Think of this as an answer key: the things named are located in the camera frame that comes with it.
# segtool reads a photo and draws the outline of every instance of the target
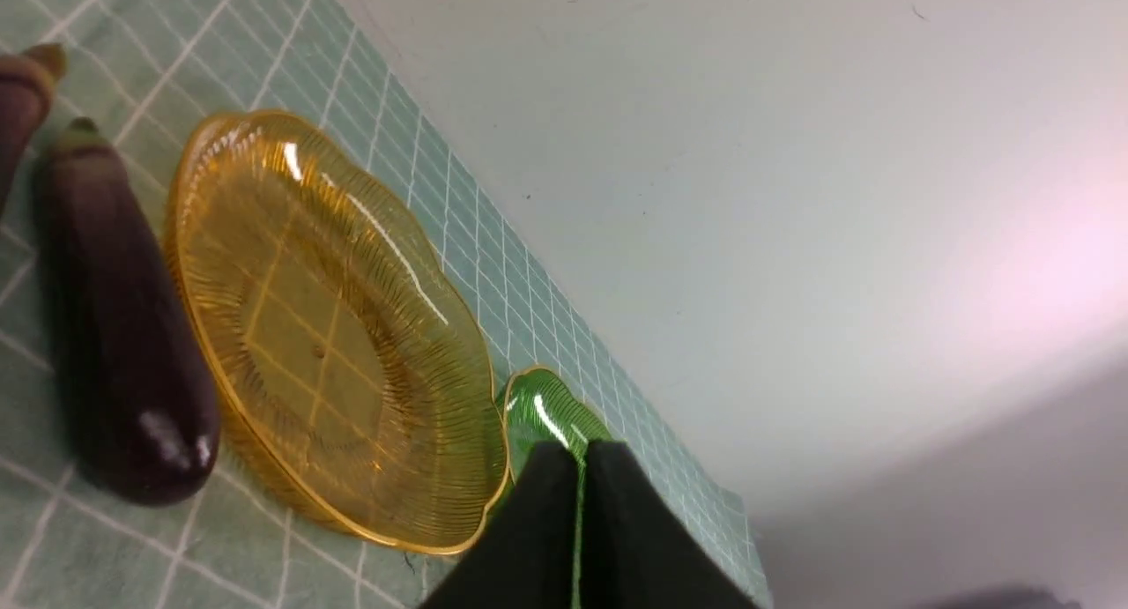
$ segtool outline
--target amber glass dish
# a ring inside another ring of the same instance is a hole
[[[166,250],[226,443],[298,512],[455,554],[509,468],[488,353],[398,196],[277,111],[190,140]]]

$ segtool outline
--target small green plate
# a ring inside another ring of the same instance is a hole
[[[514,373],[502,396],[502,423],[509,440],[509,470],[517,482],[537,442],[559,441],[575,457],[580,469],[576,489],[575,557],[572,607],[580,607],[580,536],[588,442],[611,440],[603,420],[575,399],[567,383],[552,369],[530,367]]]

